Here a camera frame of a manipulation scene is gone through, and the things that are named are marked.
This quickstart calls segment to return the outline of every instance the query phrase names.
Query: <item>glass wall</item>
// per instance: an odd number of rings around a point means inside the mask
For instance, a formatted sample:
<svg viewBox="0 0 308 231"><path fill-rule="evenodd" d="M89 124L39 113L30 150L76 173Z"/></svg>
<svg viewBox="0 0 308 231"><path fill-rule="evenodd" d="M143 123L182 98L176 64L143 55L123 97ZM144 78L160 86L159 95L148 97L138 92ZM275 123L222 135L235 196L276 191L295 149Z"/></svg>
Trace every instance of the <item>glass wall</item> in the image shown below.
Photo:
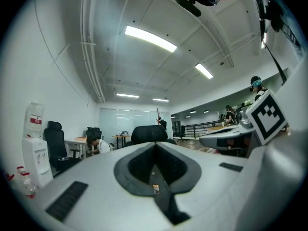
<svg viewBox="0 0 308 231"><path fill-rule="evenodd" d="M172 138L172 124L169 112L162 112L160 116L167 122L168 137ZM116 145L114 135L121 134L122 131L127 131L129 135L132 135L135 127L157 125L156 120L156 111L100 109L99 128L102 131L104 140L107 143Z"/></svg>

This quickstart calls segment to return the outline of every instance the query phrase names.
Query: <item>black metal railing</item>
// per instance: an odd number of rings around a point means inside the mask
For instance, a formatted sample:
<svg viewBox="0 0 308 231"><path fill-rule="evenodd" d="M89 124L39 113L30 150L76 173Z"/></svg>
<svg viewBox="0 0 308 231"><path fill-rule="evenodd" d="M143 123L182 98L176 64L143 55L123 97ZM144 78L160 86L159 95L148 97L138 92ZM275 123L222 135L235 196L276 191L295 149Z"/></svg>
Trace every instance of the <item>black metal railing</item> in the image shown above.
<svg viewBox="0 0 308 231"><path fill-rule="evenodd" d="M209 128L218 127L219 125L221 125L223 121L224 120L219 120L219 121L186 125L185 126L186 137L196 138L199 137L200 135L204 135ZM176 133L180 132L180 127L172 127L172 130L173 130L173 136L175 136Z"/></svg>

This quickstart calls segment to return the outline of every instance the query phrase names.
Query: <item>wooden floor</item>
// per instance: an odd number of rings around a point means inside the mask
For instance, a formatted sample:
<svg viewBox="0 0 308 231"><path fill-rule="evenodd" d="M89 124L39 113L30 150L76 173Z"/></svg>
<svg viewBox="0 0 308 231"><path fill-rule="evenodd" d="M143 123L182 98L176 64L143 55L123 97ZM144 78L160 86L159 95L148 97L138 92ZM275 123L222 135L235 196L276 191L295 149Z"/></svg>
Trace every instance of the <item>wooden floor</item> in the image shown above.
<svg viewBox="0 0 308 231"><path fill-rule="evenodd" d="M200 144L199 140L177 140L175 139L177 145L183 146L188 149L201 151L201 152L207 152L207 153L213 153L213 154L220 154L218 150L205 147L202 144Z"/></svg>

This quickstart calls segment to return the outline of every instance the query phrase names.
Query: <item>white shirt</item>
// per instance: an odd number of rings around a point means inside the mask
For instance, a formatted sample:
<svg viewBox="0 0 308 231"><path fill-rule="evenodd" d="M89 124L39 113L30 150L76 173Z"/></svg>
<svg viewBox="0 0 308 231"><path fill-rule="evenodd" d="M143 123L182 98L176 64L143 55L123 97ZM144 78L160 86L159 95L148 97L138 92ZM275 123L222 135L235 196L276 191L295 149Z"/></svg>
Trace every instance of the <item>white shirt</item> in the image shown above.
<svg viewBox="0 0 308 231"><path fill-rule="evenodd" d="M109 144L107 144L105 141L100 140L97 149L100 151L100 153L106 153L110 151Z"/></svg>

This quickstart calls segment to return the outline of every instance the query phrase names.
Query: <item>black office chair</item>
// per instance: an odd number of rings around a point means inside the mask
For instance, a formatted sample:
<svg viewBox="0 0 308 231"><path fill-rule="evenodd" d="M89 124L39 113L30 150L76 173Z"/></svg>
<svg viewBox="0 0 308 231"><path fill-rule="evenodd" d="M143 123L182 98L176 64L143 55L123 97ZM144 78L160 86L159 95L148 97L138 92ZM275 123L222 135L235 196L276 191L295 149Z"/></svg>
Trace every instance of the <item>black office chair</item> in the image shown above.
<svg viewBox="0 0 308 231"><path fill-rule="evenodd" d="M131 141L126 142L123 147L154 141L177 144L174 140L168 139L163 126L151 125L136 127L131 135Z"/></svg>
<svg viewBox="0 0 308 231"><path fill-rule="evenodd" d="M100 140L102 138L102 140L104 140L104 136L102 136L102 131L100 130L100 128L93 128L94 130L94 135Z"/></svg>
<svg viewBox="0 0 308 231"><path fill-rule="evenodd" d="M48 128L44 130L45 140L47 141L48 149L50 152L50 164L61 173L68 170L81 160L76 157L76 152L80 152L78 149L71 149L74 152L73 158L60 161L60 159L67 157L67 152L64 143L64 132L59 122L49 121Z"/></svg>
<svg viewBox="0 0 308 231"><path fill-rule="evenodd" d="M91 127L88 127L88 130L86 131L86 136L88 137L88 136L90 136L91 134L94 135L94 129L91 128Z"/></svg>
<svg viewBox="0 0 308 231"><path fill-rule="evenodd" d="M174 135L175 135L176 137L179 137L180 140L181 140L183 137L186 136L186 134L185 134L185 129L186 129L186 126L182 125L182 126L181 126L181 131L175 133Z"/></svg>

